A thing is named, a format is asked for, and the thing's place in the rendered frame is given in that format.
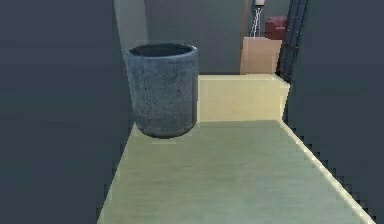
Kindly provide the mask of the white floor lamp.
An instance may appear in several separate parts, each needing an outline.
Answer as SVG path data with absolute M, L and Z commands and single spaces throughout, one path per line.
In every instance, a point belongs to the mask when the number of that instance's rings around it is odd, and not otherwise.
M 250 37 L 260 37 L 261 36 L 261 20 L 262 12 L 265 6 L 265 0 L 252 0 L 252 15 L 253 22 L 252 27 L 249 32 Z

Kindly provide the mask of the grey round bin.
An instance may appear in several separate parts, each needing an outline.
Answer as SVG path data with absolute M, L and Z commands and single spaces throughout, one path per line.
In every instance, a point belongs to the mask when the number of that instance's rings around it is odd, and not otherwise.
M 145 135 L 168 139 L 197 122 L 198 49 L 157 43 L 124 51 L 135 124 Z

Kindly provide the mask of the black ladder shelf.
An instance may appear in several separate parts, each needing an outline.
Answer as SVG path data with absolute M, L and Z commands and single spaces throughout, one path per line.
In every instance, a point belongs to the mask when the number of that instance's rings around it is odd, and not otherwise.
M 309 0 L 290 0 L 285 39 L 282 42 L 277 74 L 287 83 L 291 82 L 295 68 L 300 42 L 303 35 L 303 25 Z

